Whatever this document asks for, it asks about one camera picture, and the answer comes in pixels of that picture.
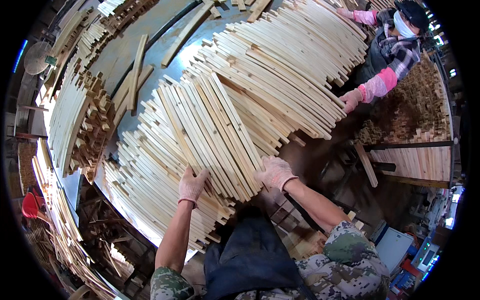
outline pink glove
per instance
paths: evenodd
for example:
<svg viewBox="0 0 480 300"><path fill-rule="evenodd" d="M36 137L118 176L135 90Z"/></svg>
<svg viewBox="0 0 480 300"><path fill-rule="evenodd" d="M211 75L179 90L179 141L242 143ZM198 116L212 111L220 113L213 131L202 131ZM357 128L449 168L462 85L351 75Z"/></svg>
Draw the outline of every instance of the pink glove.
<svg viewBox="0 0 480 300"><path fill-rule="evenodd" d="M180 199L178 203L180 203L180 201L182 200L188 200L190 202L193 202L194 209L197 208L197 200L202 194L205 180L209 178L209 176L210 171L207 169L203 169L197 177L194 177L192 167L188 166L180 180Z"/></svg>
<svg viewBox="0 0 480 300"><path fill-rule="evenodd" d="M355 109L355 107L357 107L359 102L362 102L363 96L360 90L356 88L353 91L347 92L345 95L341 96L339 99L345 102L345 107L343 108L343 111L346 113L350 113Z"/></svg>
<svg viewBox="0 0 480 300"><path fill-rule="evenodd" d="M349 19L353 19L353 12L349 11L348 9L345 9L345 8L337 8L336 9L336 12L339 14L339 15L342 15L346 18L349 18Z"/></svg>
<svg viewBox="0 0 480 300"><path fill-rule="evenodd" d="M287 181L298 178L298 176L292 174L292 169L288 162L279 157L263 156L262 162L266 171L255 172L255 178L268 186L278 188L281 192L284 192L283 187Z"/></svg>

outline machine display screen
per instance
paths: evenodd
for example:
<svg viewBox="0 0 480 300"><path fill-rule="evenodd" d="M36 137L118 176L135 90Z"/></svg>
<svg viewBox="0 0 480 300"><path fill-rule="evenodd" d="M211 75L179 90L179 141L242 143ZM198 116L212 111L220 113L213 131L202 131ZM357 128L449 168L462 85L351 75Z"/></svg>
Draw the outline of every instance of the machine display screen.
<svg viewBox="0 0 480 300"><path fill-rule="evenodd" d="M433 257L434 254L435 254L435 251L432 251L432 250L428 251L428 254L427 254L427 256L425 256L425 259L423 260L422 264L428 265L430 263L430 261L432 260L432 257Z"/></svg>

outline white face mask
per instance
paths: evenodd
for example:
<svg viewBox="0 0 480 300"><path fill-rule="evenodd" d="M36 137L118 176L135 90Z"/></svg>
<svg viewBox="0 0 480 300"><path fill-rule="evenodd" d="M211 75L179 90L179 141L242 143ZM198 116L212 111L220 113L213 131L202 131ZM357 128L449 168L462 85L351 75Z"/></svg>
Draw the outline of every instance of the white face mask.
<svg viewBox="0 0 480 300"><path fill-rule="evenodd" d="M403 21L399 11L396 11L395 14L393 15L393 22L395 23L395 28L398 30L398 32L402 36L406 38L416 37L415 33L413 33Z"/></svg>

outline black cap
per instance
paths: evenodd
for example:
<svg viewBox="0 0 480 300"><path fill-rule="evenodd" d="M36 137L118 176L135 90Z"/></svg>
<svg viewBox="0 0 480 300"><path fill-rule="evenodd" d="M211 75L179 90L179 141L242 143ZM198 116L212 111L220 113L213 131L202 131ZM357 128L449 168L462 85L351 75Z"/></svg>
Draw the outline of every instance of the black cap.
<svg viewBox="0 0 480 300"><path fill-rule="evenodd" d="M428 17L423 7L413 0L395 1L395 6L401 11L408 21L422 32L428 29Z"/></svg>

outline plaid shirt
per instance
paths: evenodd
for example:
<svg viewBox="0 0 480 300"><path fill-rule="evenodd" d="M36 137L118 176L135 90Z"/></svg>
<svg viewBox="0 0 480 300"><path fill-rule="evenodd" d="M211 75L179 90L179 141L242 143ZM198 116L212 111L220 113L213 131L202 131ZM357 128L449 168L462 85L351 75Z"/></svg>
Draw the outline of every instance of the plaid shirt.
<svg viewBox="0 0 480 300"><path fill-rule="evenodd" d="M418 38L391 36L388 29L394 27L393 8L381 10L376 15L378 30L383 33L378 37L378 45L388 66L395 72L397 80L402 80L410 69L420 61L420 42Z"/></svg>

